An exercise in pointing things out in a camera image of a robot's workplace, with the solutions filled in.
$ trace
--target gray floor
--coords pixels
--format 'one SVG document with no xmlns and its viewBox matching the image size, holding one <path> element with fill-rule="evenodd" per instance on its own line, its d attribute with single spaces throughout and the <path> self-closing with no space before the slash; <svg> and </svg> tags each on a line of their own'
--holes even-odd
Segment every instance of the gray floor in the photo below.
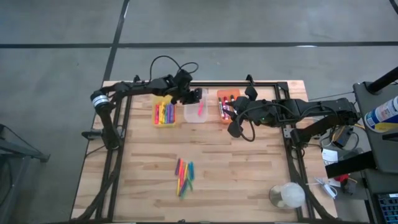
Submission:
<svg viewBox="0 0 398 224">
<path fill-rule="evenodd" d="M 123 0 L 0 0 L 0 44 L 111 43 Z M 397 41 L 387 0 L 131 0 L 121 42 Z M 167 54 L 195 61 L 196 80 L 305 80 L 309 98 L 352 90 L 397 66 L 398 47 L 119 49 L 111 80 L 148 78 Z M 34 161 L 13 223 L 68 220 L 91 126 L 90 93 L 101 85 L 109 49 L 0 49 L 0 123 L 51 153 Z M 158 61 L 154 77 L 175 73 Z M 361 147 L 368 147 L 361 135 Z M 362 220 L 364 205 L 336 202 Z"/>
</svg>

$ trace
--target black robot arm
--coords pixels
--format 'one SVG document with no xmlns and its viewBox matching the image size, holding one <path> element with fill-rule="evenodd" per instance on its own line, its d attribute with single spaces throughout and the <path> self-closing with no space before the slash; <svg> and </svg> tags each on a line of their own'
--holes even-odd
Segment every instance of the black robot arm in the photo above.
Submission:
<svg viewBox="0 0 398 224">
<path fill-rule="evenodd" d="M 226 110 L 233 122 L 229 124 L 228 132 L 236 138 L 243 137 L 241 124 L 244 120 L 249 121 L 256 126 L 266 125 L 270 127 L 281 127 L 285 125 L 296 124 L 305 117 L 325 116 L 323 119 L 311 124 L 303 129 L 292 129 L 290 137 L 292 144 L 296 147 L 302 147 L 311 140 L 311 137 L 317 134 L 323 134 L 328 129 L 337 125 L 354 125 L 360 119 L 356 112 L 354 104 L 346 98 L 328 101 L 305 102 L 300 99 L 288 100 L 256 100 L 257 92 L 252 87 L 246 88 L 245 94 L 248 96 L 239 96 L 235 102 L 229 105 L 237 111 Z"/>
<path fill-rule="evenodd" d="M 94 91 L 90 99 L 104 126 L 101 137 L 105 147 L 113 150 L 121 145 L 121 138 L 116 127 L 112 124 L 110 115 L 116 107 L 116 102 L 121 101 L 125 96 L 153 94 L 156 96 L 170 95 L 172 96 L 171 103 L 173 104 L 176 104 L 177 101 L 180 101 L 183 105 L 198 103 L 201 99 L 201 88 L 191 91 L 191 81 L 192 76 L 181 69 L 175 77 L 167 75 L 153 79 L 150 82 L 118 82 L 112 86 L 102 87 Z M 114 92 L 112 97 L 108 97 L 111 92 Z"/>
</svg>

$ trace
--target blue and white can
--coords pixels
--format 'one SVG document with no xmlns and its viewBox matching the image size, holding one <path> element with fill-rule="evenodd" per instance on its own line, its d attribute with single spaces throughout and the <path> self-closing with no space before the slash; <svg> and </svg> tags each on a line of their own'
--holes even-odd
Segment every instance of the blue and white can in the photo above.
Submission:
<svg viewBox="0 0 398 224">
<path fill-rule="evenodd" d="M 364 123 L 379 133 L 398 128 L 398 96 L 368 112 Z"/>
</svg>

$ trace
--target wooden table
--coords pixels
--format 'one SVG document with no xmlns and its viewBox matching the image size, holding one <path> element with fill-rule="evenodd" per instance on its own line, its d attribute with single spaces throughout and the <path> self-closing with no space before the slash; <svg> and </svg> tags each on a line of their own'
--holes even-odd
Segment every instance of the wooden table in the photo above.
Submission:
<svg viewBox="0 0 398 224">
<path fill-rule="evenodd" d="M 287 82 L 291 98 L 308 100 L 303 81 Z M 104 86 L 113 83 L 104 82 Z M 207 122 L 186 123 L 183 106 L 177 105 L 174 128 L 152 125 L 152 95 L 133 96 L 114 221 L 297 221 L 294 210 L 281 210 L 269 200 L 271 187 L 290 181 L 281 129 L 255 127 L 254 142 L 232 138 L 227 125 L 220 123 L 215 97 L 219 88 L 207 89 Z M 239 89 L 244 94 L 245 87 Z M 256 87 L 256 90 L 257 99 L 275 99 L 273 88 Z M 310 123 L 311 119 L 304 119 L 298 127 Z M 95 118 L 93 127 L 102 128 L 99 117 Z M 243 124 L 243 128 L 250 138 L 248 124 Z M 102 140 L 94 140 L 88 152 L 102 145 Z M 106 149 L 102 149 L 86 158 L 72 218 L 79 216 L 98 193 L 105 157 Z M 195 163 L 194 191 L 187 192 L 184 200 L 176 196 L 174 170 L 179 157 Z M 304 161 L 310 183 L 315 182 L 314 177 L 326 178 L 318 147 L 306 148 Z M 336 216 L 334 201 L 320 186 L 312 185 L 311 189 L 328 212 Z M 107 199 L 109 193 L 104 211 L 108 210 Z"/>
</svg>

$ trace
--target small box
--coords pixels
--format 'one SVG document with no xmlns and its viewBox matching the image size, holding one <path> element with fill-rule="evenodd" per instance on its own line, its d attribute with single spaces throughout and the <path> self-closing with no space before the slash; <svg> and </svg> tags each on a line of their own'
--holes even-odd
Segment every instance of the small box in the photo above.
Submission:
<svg viewBox="0 0 398 224">
<path fill-rule="evenodd" d="M 175 105 L 171 104 L 172 97 L 167 95 L 154 96 L 152 100 L 152 124 L 157 128 L 171 128 L 175 126 Z"/>
<path fill-rule="evenodd" d="M 241 96 L 241 92 L 237 88 L 217 91 L 217 98 L 218 98 L 217 102 L 219 102 L 219 100 L 221 99 L 221 104 L 222 104 L 221 106 L 219 105 L 219 107 L 220 107 L 220 119 L 223 124 L 229 124 L 230 122 L 232 122 L 231 117 L 227 116 L 225 113 L 223 117 L 221 115 L 222 113 L 221 108 L 223 108 L 225 105 L 225 98 L 228 102 L 231 102 L 231 96 L 234 96 L 234 100 L 236 100 L 238 96 Z M 234 108 L 232 106 L 225 105 L 225 108 L 227 108 L 230 111 L 234 111 Z"/>
<path fill-rule="evenodd" d="M 204 123 L 207 120 L 207 89 L 201 90 L 199 103 L 184 105 L 184 118 L 188 123 Z"/>
</svg>

